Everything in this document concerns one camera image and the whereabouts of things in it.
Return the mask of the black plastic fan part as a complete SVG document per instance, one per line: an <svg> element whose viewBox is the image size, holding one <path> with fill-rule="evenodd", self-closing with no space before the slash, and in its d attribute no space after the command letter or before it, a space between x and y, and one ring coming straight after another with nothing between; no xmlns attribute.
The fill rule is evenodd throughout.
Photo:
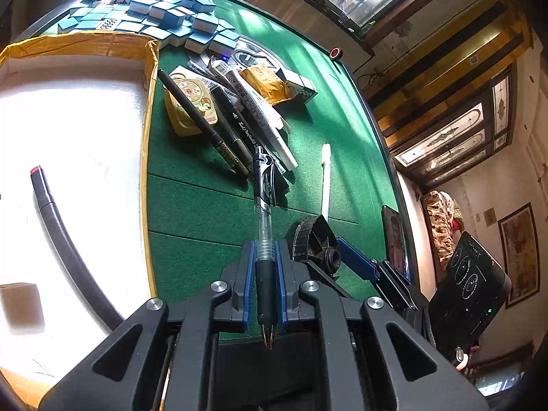
<svg viewBox="0 0 548 411"><path fill-rule="evenodd" d="M293 223L286 240L293 260L314 263L328 276L335 276L341 264L341 251L323 215L307 216Z"/></svg>

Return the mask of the white slim pen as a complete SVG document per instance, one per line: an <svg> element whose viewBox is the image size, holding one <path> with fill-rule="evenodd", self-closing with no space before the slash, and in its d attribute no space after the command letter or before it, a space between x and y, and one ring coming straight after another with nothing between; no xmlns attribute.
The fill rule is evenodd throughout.
<svg viewBox="0 0 548 411"><path fill-rule="evenodd" d="M332 149L329 143L324 143L321 149L321 167L322 167L322 196L321 196L321 214L325 220L328 220L331 193L331 154Z"/></svg>

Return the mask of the clear gel pen black grip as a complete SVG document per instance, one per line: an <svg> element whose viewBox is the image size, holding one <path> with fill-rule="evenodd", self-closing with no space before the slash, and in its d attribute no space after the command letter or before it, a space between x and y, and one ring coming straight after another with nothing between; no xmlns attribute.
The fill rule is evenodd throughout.
<svg viewBox="0 0 548 411"><path fill-rule="evenodd" d="M253 201L256 219L257 323L266 349L272 350L278 324L275 246L272 233L271 208L275 205L274 161L261 146L253 155Z"/></svg>

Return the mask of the black marker red caps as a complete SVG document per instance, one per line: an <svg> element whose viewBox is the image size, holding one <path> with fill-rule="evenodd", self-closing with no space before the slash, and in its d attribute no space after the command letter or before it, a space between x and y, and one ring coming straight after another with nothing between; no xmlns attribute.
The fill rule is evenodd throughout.
<svg viewBox="0 0 548 411"><path fill-rule="evenodd" d="M36 166L30 171L30 180L33 184L34 196L43 225L47 229L52 245L73 285L96 318L109 331L117 329L124 322L124 318L95 282L73 244L41 166Z"/></svg>

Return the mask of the white paint marker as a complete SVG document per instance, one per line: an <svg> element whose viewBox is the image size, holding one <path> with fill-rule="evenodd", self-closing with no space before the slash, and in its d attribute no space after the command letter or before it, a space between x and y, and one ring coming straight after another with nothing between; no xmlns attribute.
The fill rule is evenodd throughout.
<svg viewBox="0 0 548 411"><path fill-rule="evenodd" d="M275 152L278 153L278 156L282 160L285 167L289 171L296 169L298 167L297 160L283 140L281 134L266 116L267 110L264 110L263 106L258 102L258 99L252 94L252 88L247 85L244 79L241 78L237 72L228 71L225 74L225 77L232 84L242 103L247 107L253 118L256 120L256 123L263 131L263 134L266 136L269 144L273 147Z"/></svg>

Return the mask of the black marker white text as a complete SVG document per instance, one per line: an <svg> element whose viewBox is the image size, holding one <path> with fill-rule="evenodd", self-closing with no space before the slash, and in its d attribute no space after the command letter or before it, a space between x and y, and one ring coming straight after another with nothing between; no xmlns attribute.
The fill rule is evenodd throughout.
<svg viewBox="0 0 548 411"><path fill-rule="evenodd" d="M251 170L254 149L259 146L259 141L253 136L251 127L240 113L240 110L233 105L220 86L212 89L212 96L216 106L222 113L227 130L232 136L231 141L236 146L238 156L244 165Z"/></svg>

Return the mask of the thin black pen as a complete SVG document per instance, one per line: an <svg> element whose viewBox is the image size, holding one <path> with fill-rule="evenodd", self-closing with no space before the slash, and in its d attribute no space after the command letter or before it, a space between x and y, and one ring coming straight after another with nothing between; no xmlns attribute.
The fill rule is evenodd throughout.
<svg viewBox="0 0 548 411"><path fill-rule="evenodd" d="M232 152L226 142L221 136L214 130L213 127L205 117L202 116L197 108L193 105L191 100L183 93L180 87L172 79L172 77L162 69L158 71L158 77L162 81L164 87L170 92L170 94L176 99L179 105L185 110L189 117L193 120L193 123L201 130L204 136L209 140L211 145L219 153L219 155L225 160L225 162L231 167L231 169L240 174L243 178L247 178L249 171L239 158Z"/></svg>

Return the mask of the small cardboard box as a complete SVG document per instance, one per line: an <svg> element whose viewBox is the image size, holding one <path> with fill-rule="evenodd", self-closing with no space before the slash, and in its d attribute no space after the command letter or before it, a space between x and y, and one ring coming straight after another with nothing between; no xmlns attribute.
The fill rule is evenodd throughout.
<svg viewBox="0 0 548 411"><path fill-rule="evenodd" d="M11 330L37 333L45 328L37 285L26 282L1 285L1 305Z"/></svg>

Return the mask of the smartphone on table edge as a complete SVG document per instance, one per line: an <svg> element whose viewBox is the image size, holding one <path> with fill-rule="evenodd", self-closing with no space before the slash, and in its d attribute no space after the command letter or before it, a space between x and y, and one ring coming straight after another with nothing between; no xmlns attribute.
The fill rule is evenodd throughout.
<svg viewBox="0 0 548 411"><path fill-rule="evenodd" d="M410 280L409 264L406 256L403 227L400 215L387 205L381 210L385 234L386 259L405 279Z"/></svg>

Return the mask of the small white green box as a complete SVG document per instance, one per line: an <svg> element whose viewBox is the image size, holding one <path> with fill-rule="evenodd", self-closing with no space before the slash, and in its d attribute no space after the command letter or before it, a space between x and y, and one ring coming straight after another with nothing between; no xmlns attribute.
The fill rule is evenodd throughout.
<svg viewBox="0 0 548 411"><path fill-rule="evenodd" d="M288 87L292 99L307 103L317 95L316 86L312 81L297 72L280 67L276 71L276 76Z"/></svg>

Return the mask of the orange padded envelope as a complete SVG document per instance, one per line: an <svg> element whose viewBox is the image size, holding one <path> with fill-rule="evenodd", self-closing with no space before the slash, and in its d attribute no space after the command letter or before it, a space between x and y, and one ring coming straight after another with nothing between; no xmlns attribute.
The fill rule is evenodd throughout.
<svg viewBox="0 0 548 411"><path fill-rule="evenodd" d="M239 71L240 77L253 87L270 106L276 106L292 99L292 93L285 82L276 76L264 63Z"/></svg>

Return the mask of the yellow taped cardboard tray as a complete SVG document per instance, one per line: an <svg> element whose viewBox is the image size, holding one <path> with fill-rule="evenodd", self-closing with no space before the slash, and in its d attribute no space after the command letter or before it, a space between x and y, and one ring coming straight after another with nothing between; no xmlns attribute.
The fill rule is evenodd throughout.
<svg viewBox="0 0 548 411"><path fill-rule="evenodd" d="M87 269L122 316L150 297L145 142L157 44L136 34L46 35L1 55L1 285L37 285L45 328L18 333L1 305L1 371L30 407L107 335L38 211L41 166Z"/></svg>

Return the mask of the blue mahjong tile pile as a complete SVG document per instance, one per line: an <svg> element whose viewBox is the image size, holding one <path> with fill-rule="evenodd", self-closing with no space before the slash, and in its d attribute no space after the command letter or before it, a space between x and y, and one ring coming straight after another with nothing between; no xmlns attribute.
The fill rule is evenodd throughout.
<svg viewBox="0 0 548 411"><path fill-rule="evenodd" d="M159 44L227 59L240 34L215 15L214 0L79 0L57 22L57 33L106 31L146 35Z"/></svg>

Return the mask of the framed wall picture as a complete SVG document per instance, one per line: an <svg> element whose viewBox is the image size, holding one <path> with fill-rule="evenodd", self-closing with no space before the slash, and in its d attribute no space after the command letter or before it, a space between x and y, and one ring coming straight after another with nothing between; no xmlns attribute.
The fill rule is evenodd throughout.
<svg viewBox="0 0 548 411"><path fill-rule="evenodd" d="M498 221L505 273L512 286L506 299L509 309L540 291L540 252L531 203Z"/></svg>

